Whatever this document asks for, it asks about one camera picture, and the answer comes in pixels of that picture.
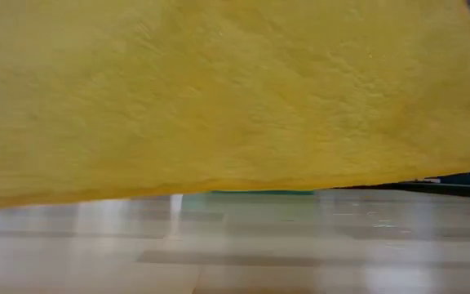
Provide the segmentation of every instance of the floor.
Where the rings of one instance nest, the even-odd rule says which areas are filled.
[[[0,293],[470,293],[470,198],[209,193],[0,211]]]

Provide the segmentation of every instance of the glossy floor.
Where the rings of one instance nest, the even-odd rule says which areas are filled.
[[[0,211],[0,293],[470,293],[470,198],[194,194]]]

